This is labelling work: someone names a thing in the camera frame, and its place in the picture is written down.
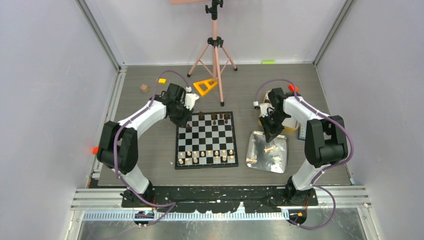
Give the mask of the yellow tin box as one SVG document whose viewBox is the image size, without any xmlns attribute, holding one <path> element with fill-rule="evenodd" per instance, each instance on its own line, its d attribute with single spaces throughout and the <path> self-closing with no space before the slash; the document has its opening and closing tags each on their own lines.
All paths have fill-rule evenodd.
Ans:
<svg viewBox="0 0 424 240">
<path fill-rule="evenodd" d="M 263 102 L 262 102 L 262 105 L 264 104 L 266 106 L 266 111 L 267 111 L 268 115 L 274 110 L 274 107 L 271 105 L 271 102 L 270 102 L 269 97 L 268 97 L 268 94 L 270 92 L 271 92 L 270 90 L 265 92 L 265 97 L 264 97 Z M 263 107 L 261 107 L 261 104 L 259 104 L 258 107 L 259 107 L 259 110 L 260 110 L 259 117 L 261 117 Z M 281 125 L 283 126 L 282 132 L 286 133 L 286 134 L 294 134 L 300 126 L 299 122 L 296 119 L 294 119 L 293 117 L 285 118 L 284 121 L 281 123 Z"/>
</svg>

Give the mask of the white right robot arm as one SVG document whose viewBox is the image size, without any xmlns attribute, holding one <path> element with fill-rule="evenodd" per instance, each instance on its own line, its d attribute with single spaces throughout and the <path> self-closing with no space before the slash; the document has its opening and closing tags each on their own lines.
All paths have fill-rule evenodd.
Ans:
<svg viewBox="0 0 424 240">
<path fill-rule="evenodd" d="M 344 120 L 339 115 L 330 116 L 315 109 L 296 92 L 273 88 L 267 96 L 267 102 L 253 103 L 260 110 L 259 121 L 267 143 L 283 131 L 283 121 L 287 118 L 294 118 L 306 128 L 306 159 L 288 179 L 283 193 L 285 202 L 299 205 L 312 195 L 314 183 L 327 169 L 348 157 Z"/>
</svg>

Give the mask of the silver metal tray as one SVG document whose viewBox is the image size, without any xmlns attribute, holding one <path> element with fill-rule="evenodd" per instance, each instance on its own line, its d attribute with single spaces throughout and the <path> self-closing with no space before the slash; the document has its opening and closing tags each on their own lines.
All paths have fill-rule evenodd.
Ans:
<svg viewBox="0 0 424 240">
<path fill-rule="evenodd" d="M 287 170 L 288 156 L 288 139 L 284 135 L 268 143 L 262 131 L 251 132 L 245 159 L 247 167 L 283 174 Z"/>
</svg>

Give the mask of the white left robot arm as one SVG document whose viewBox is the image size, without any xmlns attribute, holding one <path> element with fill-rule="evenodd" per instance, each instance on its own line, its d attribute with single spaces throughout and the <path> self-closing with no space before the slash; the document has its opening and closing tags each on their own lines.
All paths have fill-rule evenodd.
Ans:
<svg viewBox="0 0 424 240">
<path fill-rule="evenodd" d="M 148 207 L 153 202 L 154 190 L 138 167 L 139 138 L 166 118 L 177 127 L 185 128 L 199 98 L 190 87 L 171 83 L 167 90 L 154 94 L 134 114 L 118 122 L 109 120 L 103 125 L 96 158 L 122 180 L 129 197 L 141 207 Z"/>
</svg>

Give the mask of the black white chess board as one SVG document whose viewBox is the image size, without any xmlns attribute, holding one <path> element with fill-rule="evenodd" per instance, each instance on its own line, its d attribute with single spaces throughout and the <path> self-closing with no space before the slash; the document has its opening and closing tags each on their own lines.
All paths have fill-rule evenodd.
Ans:
<svg viewBox="0 0 424 240">
<path fill-rule="evenodd" d="M 233 112 L 194 113 L 176 128 L 176 170 L 238 167 Z"/>
</svg>

